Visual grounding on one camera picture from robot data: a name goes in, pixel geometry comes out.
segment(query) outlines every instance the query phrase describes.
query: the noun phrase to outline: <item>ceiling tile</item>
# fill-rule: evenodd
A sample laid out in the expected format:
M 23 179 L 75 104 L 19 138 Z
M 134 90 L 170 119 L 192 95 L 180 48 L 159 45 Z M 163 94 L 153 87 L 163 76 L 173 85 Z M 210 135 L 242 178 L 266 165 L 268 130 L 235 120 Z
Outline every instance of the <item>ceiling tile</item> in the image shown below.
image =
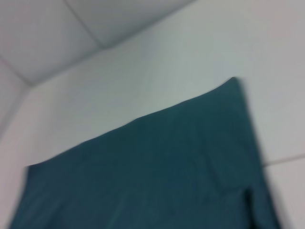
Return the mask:
M 67 0 L 100 42 L 109 46 L 192 0 Z
M 31 82 L 97 48 L 61 0 L 0 1 L 0 55 Z

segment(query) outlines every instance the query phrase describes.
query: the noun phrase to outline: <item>white tile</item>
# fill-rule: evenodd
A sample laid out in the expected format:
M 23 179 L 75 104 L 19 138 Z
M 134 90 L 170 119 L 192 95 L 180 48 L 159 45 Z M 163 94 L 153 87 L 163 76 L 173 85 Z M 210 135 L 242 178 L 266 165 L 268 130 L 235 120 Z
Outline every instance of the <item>white tile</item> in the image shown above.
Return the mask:
M 67 0 L 100 42 L 112 45 L 192 0 Z
M 97 49 L 61 0 L 1 0 L 0 55 L 29 81 Z
M 305 159 L 269 166 L 274 202 L 284 229 L 305 228 Z

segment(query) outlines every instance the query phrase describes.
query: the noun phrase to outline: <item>teal cloth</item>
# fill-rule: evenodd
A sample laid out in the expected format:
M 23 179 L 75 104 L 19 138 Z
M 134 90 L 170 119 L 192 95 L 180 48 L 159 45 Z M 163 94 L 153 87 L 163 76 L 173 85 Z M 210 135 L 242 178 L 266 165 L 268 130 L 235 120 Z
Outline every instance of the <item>teal cloth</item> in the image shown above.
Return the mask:
M 240 83 L 28 169 L 11 229 L 279 229 Z

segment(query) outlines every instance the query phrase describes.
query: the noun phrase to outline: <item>white ceiling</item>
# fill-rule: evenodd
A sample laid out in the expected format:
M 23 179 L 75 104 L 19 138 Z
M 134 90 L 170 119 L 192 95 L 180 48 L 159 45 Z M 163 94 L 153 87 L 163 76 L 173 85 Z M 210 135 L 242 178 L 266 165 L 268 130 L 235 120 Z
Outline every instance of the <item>white ceiling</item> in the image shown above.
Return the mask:
M 191 0 L 1 0 L 0 57 L 37 83 Z

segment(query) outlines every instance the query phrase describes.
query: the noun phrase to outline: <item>ceiling panel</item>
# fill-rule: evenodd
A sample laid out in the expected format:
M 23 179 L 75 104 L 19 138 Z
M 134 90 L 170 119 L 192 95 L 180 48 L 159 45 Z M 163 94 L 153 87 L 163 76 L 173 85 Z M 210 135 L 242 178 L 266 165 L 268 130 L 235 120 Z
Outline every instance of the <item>ceiling panel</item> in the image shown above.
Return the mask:
M 90 31 L 112 45 L 192 0 L 66 0 Z
M 61 0 L 0 1 L 0 55 L 31 82 L 97 48 Z

